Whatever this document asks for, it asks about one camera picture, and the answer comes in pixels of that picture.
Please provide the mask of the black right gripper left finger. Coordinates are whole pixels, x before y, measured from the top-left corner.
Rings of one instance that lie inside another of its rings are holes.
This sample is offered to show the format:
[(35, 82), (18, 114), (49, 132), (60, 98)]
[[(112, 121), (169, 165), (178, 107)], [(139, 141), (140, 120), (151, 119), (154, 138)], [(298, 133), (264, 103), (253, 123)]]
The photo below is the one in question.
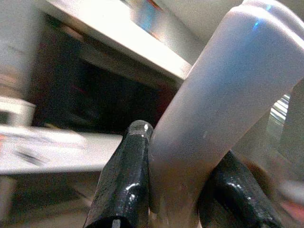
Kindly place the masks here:
[(84, 228), (148, 228), (148, 148), (153, 127), (137, 120), (101, 171)]

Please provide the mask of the white shelf board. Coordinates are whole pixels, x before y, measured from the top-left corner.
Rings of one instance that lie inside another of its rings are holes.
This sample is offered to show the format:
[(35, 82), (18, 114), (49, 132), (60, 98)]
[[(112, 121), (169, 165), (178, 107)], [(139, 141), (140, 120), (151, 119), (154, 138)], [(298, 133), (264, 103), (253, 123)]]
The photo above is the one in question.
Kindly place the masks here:
[(184, 80), (191, 64), (130, 19), (120, 0), (35, 0), (38, 8), (74, 29), (143, 62)]

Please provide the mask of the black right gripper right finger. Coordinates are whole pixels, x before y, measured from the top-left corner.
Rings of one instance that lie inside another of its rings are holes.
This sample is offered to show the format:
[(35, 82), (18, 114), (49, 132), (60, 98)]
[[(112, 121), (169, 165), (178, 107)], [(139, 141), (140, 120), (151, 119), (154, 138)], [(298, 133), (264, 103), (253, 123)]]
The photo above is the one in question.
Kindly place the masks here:
[(253, 174), (232, 151), (205, 183), (198, 213), (202, 228), (283, 228)]

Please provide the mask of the white container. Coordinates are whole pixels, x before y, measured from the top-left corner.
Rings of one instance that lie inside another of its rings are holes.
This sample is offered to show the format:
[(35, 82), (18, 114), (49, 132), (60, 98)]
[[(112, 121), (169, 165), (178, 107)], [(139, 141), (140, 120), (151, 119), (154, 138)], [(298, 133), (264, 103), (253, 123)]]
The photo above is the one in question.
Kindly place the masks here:
[(0, 96), (0, 124), (31, 126), (35, 108), (25, 100)]

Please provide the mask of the grey broom handle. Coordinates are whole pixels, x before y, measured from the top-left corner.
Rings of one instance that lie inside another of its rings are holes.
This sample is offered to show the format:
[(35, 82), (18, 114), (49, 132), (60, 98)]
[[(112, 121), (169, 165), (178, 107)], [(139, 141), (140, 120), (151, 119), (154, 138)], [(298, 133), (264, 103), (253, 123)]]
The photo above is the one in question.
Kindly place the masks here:
[(210, 173), (304, 78), (304, 20), (276, 0), (243, 0), (222, 19), (153, 132), (150, 226), (197, 228)]

